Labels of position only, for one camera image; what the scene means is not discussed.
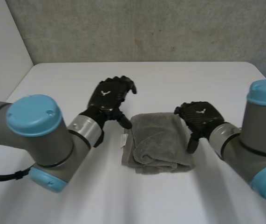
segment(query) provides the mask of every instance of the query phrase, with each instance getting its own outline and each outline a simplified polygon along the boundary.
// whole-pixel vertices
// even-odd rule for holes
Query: black cable
[[[14,179],[16,179],[16,180],[22,179],[24,176],[28,175],[31,167],[28,167],[25,170],[17,171],[14,174],[0,175],[0,182],[1,181],[10,181],[10,180],[14,180]]]

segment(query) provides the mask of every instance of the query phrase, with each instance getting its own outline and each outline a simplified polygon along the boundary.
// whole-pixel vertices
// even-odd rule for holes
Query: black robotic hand
[[[101,128],[107,120],[117,120],[126,129],[131,129],[130,120],[119,110],[127,93],[137,93],[134,82],[126,76],[107,78],[101,81],[92,94],[84,115],[93,118]]]
[[[209,139],[212,131],[225,123],[222,115],[208,102],[183,103],[177,107],[174,114],[178,114],[192,131],[187,152],[196,151],[199,139]]]

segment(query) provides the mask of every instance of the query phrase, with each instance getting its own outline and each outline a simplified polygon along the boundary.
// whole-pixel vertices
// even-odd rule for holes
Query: white table
[[[31,94],[53,97],[66,123],[86,108],[96,85],[126,75],[138,94],[128,94],[122,110],[172,112],[183,102],[209,101],[241,126],[251,82],[264,79],[242,62],[45,63],[34,66],[9,102]],[[46,191],[28,177],[0,183],[0,223],[9,224],[222,224],[266,223],[266,200],[252,192],[202,140],[188,173],[139,175],[121,166],[117,122],[105,125],[105,140],[92,149],[68,187]],[[0,174],[32,164],[19,149],[0,146]]]

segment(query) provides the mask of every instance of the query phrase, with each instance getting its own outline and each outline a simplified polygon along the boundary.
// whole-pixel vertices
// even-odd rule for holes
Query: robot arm
[[[250,87],[242,129],[225,122],[208,102],[184,103],[174,113],[192,131],[188,153],[207,138],[219,158],[266,199],[266,80]]]
[[[131,128],[119,110],[130,90],[136,94],[133,81],[125,76],[100,82],[87,110],[68,127],[51,97],[33,95],[14,104],[0,102],[0,145],[27,150],[36,162],[30,168],[30,178],[60,192],[89,150],[102,143],[107,120],[117,120],[122,127]]]

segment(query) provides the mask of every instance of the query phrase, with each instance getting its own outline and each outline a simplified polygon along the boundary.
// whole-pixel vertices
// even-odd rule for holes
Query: folded towel
[[[173,113],[138,114],[123,149],[122,164],[136,173],[185,172],[194,168],[187,154],[186,135],[179,116]]]

